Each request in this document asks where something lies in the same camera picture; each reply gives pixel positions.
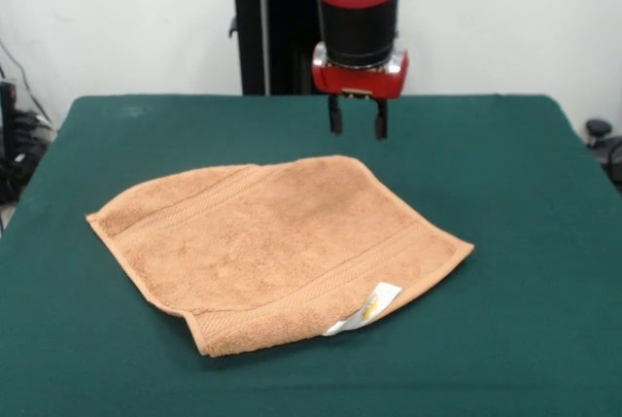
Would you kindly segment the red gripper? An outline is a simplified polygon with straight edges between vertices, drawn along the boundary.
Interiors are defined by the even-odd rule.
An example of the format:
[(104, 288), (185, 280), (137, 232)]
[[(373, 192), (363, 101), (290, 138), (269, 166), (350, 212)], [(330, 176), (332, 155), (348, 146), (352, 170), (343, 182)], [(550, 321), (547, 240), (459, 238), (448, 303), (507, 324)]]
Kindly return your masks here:
[(325, 43), (320, 42), (313, 51), (311, 67), (315, 87), (321, 92), (330, 94), (328, 114), (331, 133), (340, 135), (343, 131), (337, 95), (353, 94), (376, 98), (375, 137), (377, 140), (388, 138), (387, 99), (399, 98), (403, 91), (409, 67), (407, 50), (394, 48), (384, 64), (354, 69), (330, 61)]

